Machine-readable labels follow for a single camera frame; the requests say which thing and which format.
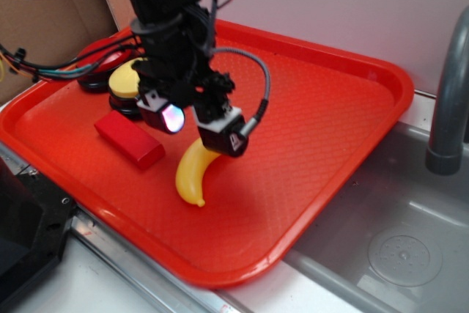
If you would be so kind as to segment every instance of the sink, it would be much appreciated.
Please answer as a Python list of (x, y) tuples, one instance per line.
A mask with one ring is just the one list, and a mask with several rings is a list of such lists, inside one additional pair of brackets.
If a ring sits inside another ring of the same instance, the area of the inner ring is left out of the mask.
[(469, 149), (438, 176), (428, 138), (399, 122), (285, 261), (364, 312), (467, 312)]

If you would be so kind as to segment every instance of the orange tray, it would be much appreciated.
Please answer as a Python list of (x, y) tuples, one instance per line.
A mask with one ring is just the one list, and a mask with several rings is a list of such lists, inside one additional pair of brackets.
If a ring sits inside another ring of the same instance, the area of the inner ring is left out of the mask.
[[(221, 21), (218, 45), (261, 57), (272, 94), (245, 155), (220, 157), (207, 170), (203, 208), (182, 201), (174, 185), (198, 137), (189, 111), (173, 136), (139, 122), (166, 149), (146, 171), (95, 130), (110, 111), (107, 94), (41, 83), (0, 114), (0, 139), (12, 150), (173, 274), (211, 288), (278, 262), (413, 98), (407, 74), (380, 60)], [(218, 54), (213, 67), (231, 73), (233, 105), (251, 116), (262, 71), (231, 54)]]

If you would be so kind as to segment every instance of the faucet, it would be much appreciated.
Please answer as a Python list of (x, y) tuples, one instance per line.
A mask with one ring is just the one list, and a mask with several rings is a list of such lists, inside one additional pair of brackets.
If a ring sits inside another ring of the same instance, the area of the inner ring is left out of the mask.
[(463, 142), (469, 142), (469, 7), (454, 28), (446, 54), (430, 140), (426, 167), (439, 175), (451, 175), (461, 166)]

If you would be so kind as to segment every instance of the banana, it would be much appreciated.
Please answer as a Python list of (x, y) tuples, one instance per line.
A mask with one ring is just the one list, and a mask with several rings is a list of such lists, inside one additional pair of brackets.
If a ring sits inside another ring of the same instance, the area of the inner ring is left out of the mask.
[(176, 171), (177, 193), (187, 203), (203, 207), (205, 205), (202, 192), (202, 179), (208, 166), (220, 156), (220, 153), (208, 150), (201, 139), (185, 151)]

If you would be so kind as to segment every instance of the cardboard box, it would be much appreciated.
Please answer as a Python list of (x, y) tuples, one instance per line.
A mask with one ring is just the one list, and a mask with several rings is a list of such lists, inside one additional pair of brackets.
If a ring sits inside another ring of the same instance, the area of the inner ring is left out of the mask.
[[(0, 43), (26, 60), (52, 65), (67, 62), (88, 44), (117, 28), (106, 0), (0, 0)], [(32, 83), (11, 73), (0, 82), (0, 105)]]

